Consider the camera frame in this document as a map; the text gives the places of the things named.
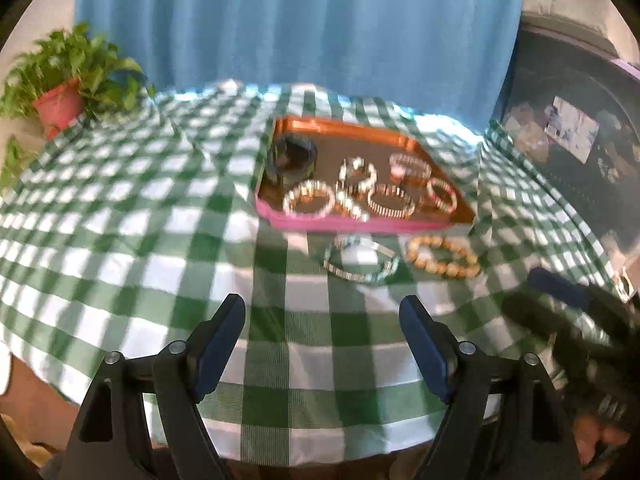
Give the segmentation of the person's right hand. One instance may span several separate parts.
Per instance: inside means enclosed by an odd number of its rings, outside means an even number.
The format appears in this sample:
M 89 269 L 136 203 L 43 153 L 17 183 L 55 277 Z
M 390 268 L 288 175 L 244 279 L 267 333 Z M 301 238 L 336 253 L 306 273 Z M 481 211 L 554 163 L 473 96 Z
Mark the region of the person's right hand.
M 616 426 L 606 426 L 590 415 L 575 417 L 573 434 L 582 466 L 587 466 L 593 460 L 599 444 L 620 446 L 630 439 L 628 432 Z

